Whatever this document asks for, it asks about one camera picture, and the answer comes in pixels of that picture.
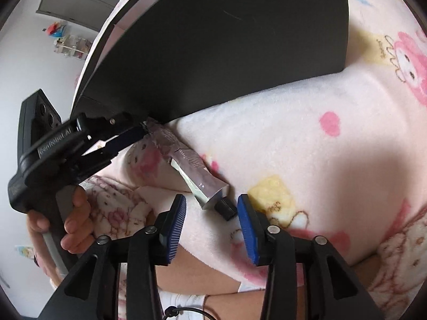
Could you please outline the person's left hand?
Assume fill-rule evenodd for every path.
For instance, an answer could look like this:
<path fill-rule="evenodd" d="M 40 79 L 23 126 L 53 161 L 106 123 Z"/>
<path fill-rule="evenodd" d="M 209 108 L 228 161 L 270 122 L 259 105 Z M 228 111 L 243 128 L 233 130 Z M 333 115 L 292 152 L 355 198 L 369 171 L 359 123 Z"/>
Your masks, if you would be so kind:
<path fill-rule="evenodd" d="M 72 198 L 73 210 L 64 222 L 66 235 L 61 247 L 71 254 L 83 254 L 94 242 L 93 222 L 90 218 L 91 205 L 83 188 L 78 186 Z M 41 213 L 30 210 L 27 213 L 27 230 L 32 241 L 36 261 L 54 287 L 58 287 L 63 277 L 57 271 L 44 242 L 43 234 L 49 230 L 49 221 Z"/>

